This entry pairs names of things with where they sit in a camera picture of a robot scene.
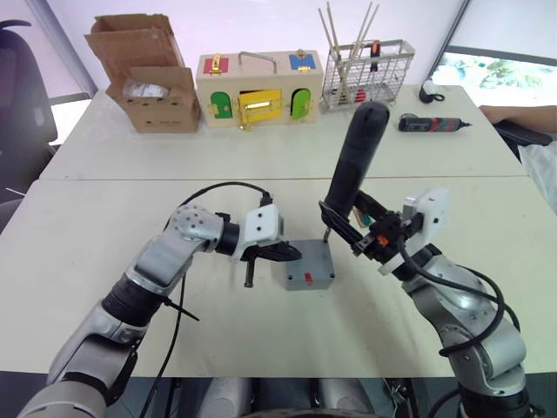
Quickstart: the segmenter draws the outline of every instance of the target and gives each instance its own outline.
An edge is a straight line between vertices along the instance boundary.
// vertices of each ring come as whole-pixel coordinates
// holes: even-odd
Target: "metal pin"
[[[329,242],[329,235],[331,235],[331,228],[327,227],[327,229],[325,229],[325,234],[323,235],[323,242]]]

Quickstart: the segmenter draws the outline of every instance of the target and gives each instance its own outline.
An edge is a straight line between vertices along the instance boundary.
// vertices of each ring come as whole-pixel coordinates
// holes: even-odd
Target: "yellow door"
[[[259,90],[240,93],[238,100],[240,127],[249,126],[259,120],[278,118],[281,114],[281,90]]]

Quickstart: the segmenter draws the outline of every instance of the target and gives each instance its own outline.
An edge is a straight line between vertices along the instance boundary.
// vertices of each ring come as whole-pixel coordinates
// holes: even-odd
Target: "cardboard box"
[[[130,67],[184,66],[171,24],[165,15],[95,17],[87,43],[112,83],[130,76]]]
[[[107,94],[126,112],[138,132],[195,132],[199,106],[191,70],[184,61],[168,17],[116,15],[96,17],[89,46],[111,85]],[[170,90],[168,98],[124,98],[128,78]]]
[[[123,98],[124,83],[112,83],[106,93],[126,112],[138,132],[195,132],[199,106],[191,69],[131,67],[130,77],[170,89],[168,98]]]

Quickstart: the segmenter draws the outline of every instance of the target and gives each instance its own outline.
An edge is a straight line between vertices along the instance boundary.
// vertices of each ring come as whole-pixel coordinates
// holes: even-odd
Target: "wooden stick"
[[[364,30],[364,27],[366,26],[367,17],[369,16],[369,10],[372,9],[372,6],[373,6],[373,0],[371,2],[369,2],[369,6],[367,6],[367,12],[366,12],[366,15],[364,16],[364,20],[362,21],[362,25],[359,27],[359,32],[358,32],[358,36],[356,37],[355,44],[358,43],[360,37],[362,36],[362,31]],[[354,53],[354,51],[350,51],[350,57],[352,57],[353,53]]]
[[[340,57],[339,40],[337,39],[337,32],[334,30],[334,23],[332,22],[331,5],[327,2],[327,15],[329,15],[329,22],[331,23],[332,40],[334,41],[334,46],[337,51],[337,55]]]
[[[334,55],[336,55],[336,57],[334,58],[334,66],[337,69],[337,73],[339,74],[339,78],[340,78],[340,83],[342,83],[343,89],[347,89],[346,87],[346,81],[344,81],[344,78],[342,77],[342,67],[340,66],[340,54],[339,54],[339,49],[335,48],[334,45],[332,44],[331,41],[331,36],[329,35],[329,30],[327,29],[327,25],[325,23],[325,19],[323,18],[323,13],[321,12],[321,9],[318,8],[319,11],[319,17],[321,17],[321,23],[323,24],[323,29],[325,31],[325,34],[327,36],[327,41],[329,41],[329,49],[331,51],[334,51]]]
[[[364,39],[366,39],[367,32],[369,31],[369,27],[372,25],[373,19],[375,18],[375,15],[377,14],[378,9],[379,9],[379,5],[375,6],[375,10],[373,11],[372,17],[369,19],[369,23],[366,26],[366,30],[364,30],[364,34],[362,35],[362,38],[360,39],[359,49],[361,49],[361,45],[364,42]]]
[[[325,19],[323,18],[323,13],[321,12],[321,9],[318,9],[319,11],[319,17],[321,17],[321,23],[323,24],[323,30],[325,31],[325,34],[327,35],[327,41],[329,41],[329,48],[330,49],[334,49],[332,47],[332,42],[331,42],[331,36],[329,35],[329,30],[327,29],[327,25],[325,24]]]

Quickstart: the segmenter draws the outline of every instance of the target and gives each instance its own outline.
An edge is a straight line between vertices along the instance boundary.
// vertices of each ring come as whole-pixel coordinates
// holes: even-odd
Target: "gray box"
[[[327,289],[335,277],[329,243],[322,239],[289,242],[300,250],[302,258],[286,263],[286,290]]]

